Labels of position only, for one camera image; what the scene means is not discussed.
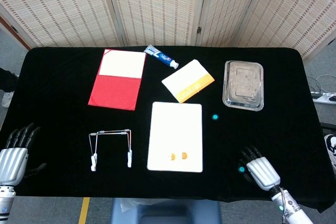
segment white cutting board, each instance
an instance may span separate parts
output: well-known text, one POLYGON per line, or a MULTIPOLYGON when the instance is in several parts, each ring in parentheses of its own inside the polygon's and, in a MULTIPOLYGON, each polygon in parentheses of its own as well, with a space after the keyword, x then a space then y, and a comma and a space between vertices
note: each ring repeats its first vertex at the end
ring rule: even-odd
POLYGON ((203 170, 202 106, 154 102, 148 151, 148 170, 203 170))

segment yellow and white box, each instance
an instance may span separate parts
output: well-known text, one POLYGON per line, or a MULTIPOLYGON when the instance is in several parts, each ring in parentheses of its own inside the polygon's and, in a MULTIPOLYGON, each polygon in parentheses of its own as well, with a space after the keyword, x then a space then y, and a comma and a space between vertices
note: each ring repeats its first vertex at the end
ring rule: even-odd
POLYGON ((200 62, 192 60, 183 68, 162 80, 162 83, 179 103, 183 103, 213 81, 215 81, 214 78, 200 62))

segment toothpaste tube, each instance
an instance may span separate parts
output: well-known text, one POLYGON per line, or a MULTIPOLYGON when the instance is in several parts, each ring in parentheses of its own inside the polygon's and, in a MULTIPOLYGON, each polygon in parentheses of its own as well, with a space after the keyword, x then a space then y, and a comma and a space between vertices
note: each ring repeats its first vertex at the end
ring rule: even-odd
POLYGON ((166 65, 172 67, 172 68, 178 68, 179 64, 173 60, 172 58, 168 57, 165 55, 163 52, 157 50, 155 47, 152 45, 147 46, 147 48, 144 51, 146 54, 154 56, 156 59, 159 61, 162 61, 166 65))

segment woven panel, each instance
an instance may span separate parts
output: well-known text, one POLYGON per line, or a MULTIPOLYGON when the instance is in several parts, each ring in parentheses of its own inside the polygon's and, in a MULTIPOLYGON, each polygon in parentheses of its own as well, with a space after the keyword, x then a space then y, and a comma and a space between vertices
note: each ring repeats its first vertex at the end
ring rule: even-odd
POLYGON ((119 46, 106 0, 0 0, 37 46, 119 46))
POLYGON ((196 1, 117 0, 127 44, 190 45, 196 1))
POLYGON ((202 28, 202 46, 226 47, 243 20, 250 0, 211 0, 205 26, 202 28))
POLYGON ((304 58, 336 29, 336 0, 257 0, 240 47, 290 47, 304 58))

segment white paper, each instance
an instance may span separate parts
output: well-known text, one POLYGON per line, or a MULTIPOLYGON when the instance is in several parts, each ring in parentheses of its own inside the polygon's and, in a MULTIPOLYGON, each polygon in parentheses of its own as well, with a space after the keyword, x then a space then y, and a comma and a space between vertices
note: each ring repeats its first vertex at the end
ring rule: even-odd
POLYGON ((198 60, 192 60, 183 68, 162 80, 162 83, 175 96, 207 73, 198 60))
POLYGON ((102 58, 99 75, 141 79, 145 56, 144 52, 111 50, 102 58))
POLYGON ((202 106, 154 102, 149 140, 149 170, 196 172, 203 170, 202 106))

